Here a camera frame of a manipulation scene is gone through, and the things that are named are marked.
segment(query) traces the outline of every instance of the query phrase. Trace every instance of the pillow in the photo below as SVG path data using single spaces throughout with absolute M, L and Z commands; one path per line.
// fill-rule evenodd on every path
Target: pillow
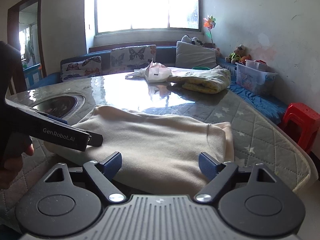
M 61 66 L 60 79 L 62 82 L 66 82 L 101 75 L 101 57 L 96 56 L 78 62 L 63 64 Z
M 217 66 L 216 53 L 213 49 L 178 41 L 175 66 L 180 68 L 215 68 Z
M 111 50 L 108 74 L 132 72 L 156 60 L 156 45 L 133 46 Z

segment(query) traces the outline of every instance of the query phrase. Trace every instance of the white plastic bag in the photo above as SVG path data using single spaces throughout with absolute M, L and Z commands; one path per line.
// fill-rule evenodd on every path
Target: white plastic bag
M 146 68 L 135 69 L 134 73 L 125 77 L 144 77 L 148 83 L 164 82 L 171 75 L 171 69 L 161 63 L 153 63 Z

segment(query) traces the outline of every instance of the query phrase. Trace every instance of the folded blanket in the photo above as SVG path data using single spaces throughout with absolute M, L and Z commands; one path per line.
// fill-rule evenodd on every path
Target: folded blanket
M 217 66 L 211 70 L 203 71 L 173 71 L 167 81 L 182 84 L 182 87 L 187 90 L 216 94 L 231 84 L 231 74 L 229 70 Z
M 45 142 L 46 148 L 78 165 L 119 151 L 123 163 L 114 180 L 152 194 L 193 196 L 204 187 L 208 181 L 198 166 L 202 151 L 220 162 L 234 161 L 229 122 L 208 124 L 186 116 L 99 106 L 74 127 L 102 134 L 102 146 L 80 152 Z

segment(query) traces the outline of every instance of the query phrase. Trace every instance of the small plastic container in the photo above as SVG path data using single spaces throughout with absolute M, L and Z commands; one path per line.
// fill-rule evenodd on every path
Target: small plastic container
M 237 63 L 237 84 L 259 96 L 271 93 L 276 75 Z
M 268 65 L 260 63 L 260 62 L 256 62 L 253 60 L 248 60 L 248 59 L 245 60 L 245 65 L 247 67 L 250 67 L 250 68 L 253 68 L 256 70 L 260 70 L 260 71 L 264 71 L 264 72 L 267 71 L 267 69 L 268 69 Z

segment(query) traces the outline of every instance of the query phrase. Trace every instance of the stool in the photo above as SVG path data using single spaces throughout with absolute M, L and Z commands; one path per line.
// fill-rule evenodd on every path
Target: stool
M 279 127 L 309 154 L 320 127 L 320 114 L 303 103 L 291 103 Z

